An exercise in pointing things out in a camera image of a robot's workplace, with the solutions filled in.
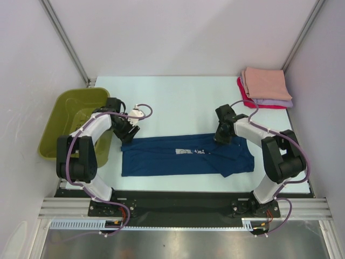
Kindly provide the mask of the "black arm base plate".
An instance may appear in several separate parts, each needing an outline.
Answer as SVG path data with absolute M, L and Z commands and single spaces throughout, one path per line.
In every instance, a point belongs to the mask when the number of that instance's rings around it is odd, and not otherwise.
M 88 216 L 126 215 L 130 227 L 222 228 L 239 227 L 242 218 L 272 220 L 281 216 L 278 203 L 256 203 L 250 193 L 114 191 L 113 205 L 91 201 Z

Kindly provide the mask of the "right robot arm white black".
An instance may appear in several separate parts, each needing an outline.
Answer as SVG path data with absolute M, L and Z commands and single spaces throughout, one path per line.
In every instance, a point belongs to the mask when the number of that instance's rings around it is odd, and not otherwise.
M 218 118 L 217 143 L 229 144 L 234 137 L 241 137 L 262 150 L 265 176 L 250 193 L 247 213 L 262 216 L 286 185 L 308 180 L 310 166 L 307 155 L 292 130 L 274 131 L 253 121 L 253 114 L 236 114 L 228 104 L 218 107 L 215 113 Z

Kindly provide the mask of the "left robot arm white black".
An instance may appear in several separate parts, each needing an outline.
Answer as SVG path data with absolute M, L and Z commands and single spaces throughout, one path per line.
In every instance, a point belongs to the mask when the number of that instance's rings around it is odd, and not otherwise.
M 77 130 L 57 139 L 56 173 L 71 185 L 86 191 L 92 199 L 102 200 L 100 209 L 109 216 L 118 212 L 119 202 L 113 199 L 112 188 L 97 175 L 95 145 L 110 131 L 124 144 L 130 143 L 139 131 L 137 123 L 145 113 L 136 105 L 127 113 L 124 102 L 108 98 L 105 106 L 96 108 Z

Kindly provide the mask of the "dark blue t shirt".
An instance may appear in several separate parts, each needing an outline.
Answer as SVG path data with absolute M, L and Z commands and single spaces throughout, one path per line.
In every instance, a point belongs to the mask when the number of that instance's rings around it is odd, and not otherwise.
M 213 134 L 137 138 L 121 146 L 123 177 L 232 174 L 254 171 L 254 156 L 244 138 L 229 144 L 214 141 Z

